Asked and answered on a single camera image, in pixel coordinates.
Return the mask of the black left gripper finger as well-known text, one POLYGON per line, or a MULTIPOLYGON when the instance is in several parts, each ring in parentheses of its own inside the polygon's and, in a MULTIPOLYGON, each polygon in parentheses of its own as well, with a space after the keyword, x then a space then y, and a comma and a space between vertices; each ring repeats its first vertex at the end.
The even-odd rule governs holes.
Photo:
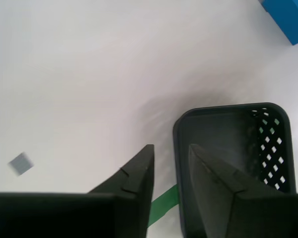
POLYGON ((194 197, 209 238, 298 238, 298 194, 283 193, 189 146, 194 197))
POLYGON ((88 193, 0 193, 0 238, 144 238, 153 184, 148 144, 88 193))

